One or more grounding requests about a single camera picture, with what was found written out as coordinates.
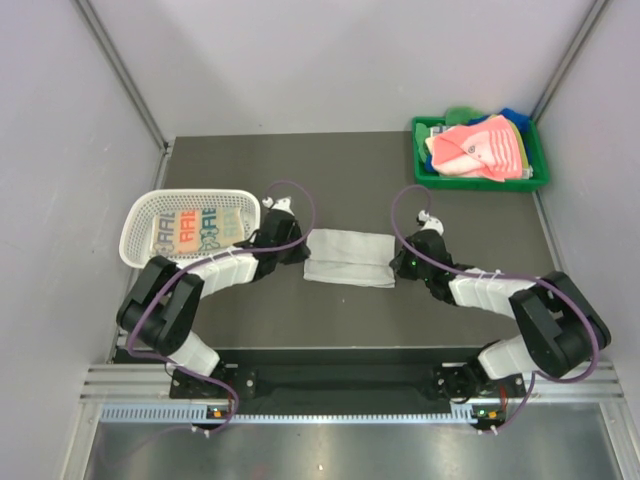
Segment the grey white towel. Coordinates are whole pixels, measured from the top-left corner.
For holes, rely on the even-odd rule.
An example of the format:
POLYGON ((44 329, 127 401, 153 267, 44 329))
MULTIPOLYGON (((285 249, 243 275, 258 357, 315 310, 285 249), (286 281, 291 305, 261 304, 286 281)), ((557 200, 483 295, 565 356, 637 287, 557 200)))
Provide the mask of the grey white towel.
POLYGON ((389 266, 395 255, 392 235, 314 229, 307 238, 310 256, 303 278, 328 284, 394 288, 389 266))

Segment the colourful rabbit print towel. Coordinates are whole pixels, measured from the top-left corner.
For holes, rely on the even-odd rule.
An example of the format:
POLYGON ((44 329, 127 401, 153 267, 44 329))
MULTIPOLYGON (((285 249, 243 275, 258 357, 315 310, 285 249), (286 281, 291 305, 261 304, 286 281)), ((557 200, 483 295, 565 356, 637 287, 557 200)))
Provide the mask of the colourful rabbit print towel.
POLYGON ((150 252, 166 257, 207 253, 243 239, 239 207, 166 211, 154 217, 150 252))

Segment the pink striped towel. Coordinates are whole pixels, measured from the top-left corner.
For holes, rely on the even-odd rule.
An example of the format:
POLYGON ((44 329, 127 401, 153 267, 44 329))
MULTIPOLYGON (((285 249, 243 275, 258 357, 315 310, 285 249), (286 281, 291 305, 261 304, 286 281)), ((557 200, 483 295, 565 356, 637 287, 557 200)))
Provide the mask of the pink striped towel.
POLYGON ((494 182, 521 179, 523 152, 515 124, 493 115, 474 125, 457 125, 431 140, 431 165, 440 175, 484 178, 494 182))

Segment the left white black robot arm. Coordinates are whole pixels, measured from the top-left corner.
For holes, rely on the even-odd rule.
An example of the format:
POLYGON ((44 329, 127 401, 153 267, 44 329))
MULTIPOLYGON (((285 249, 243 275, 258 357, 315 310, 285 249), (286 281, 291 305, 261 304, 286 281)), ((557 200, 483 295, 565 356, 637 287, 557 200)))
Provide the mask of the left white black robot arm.
POLYGON ((220 394, 227 382, 220 356, 193 331, 201 299, 255 283, 278 265, 302 263, 309 254, 294 214, 273 208, 258 230, 227 250, 183 268, 163 256, 152 258, 116 315, 129 333, 128 353, 174 365, 191 375, 205 396, 220 394))

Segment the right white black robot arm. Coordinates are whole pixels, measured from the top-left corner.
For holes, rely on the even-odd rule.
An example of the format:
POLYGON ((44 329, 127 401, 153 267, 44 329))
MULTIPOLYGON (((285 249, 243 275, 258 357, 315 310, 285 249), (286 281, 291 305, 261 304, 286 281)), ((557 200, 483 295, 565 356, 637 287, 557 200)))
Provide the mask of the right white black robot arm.
POLYGON ((390 268, 422 281, 438 301, 515 321, 516 337, 488 344, 469 361, 467 384, 478 395, 492 394, 512 375, 560 379, 611 343, 605 322, 564 272, 518 277, 455 263, 441 233, 427 228, 403 240, 390 268))

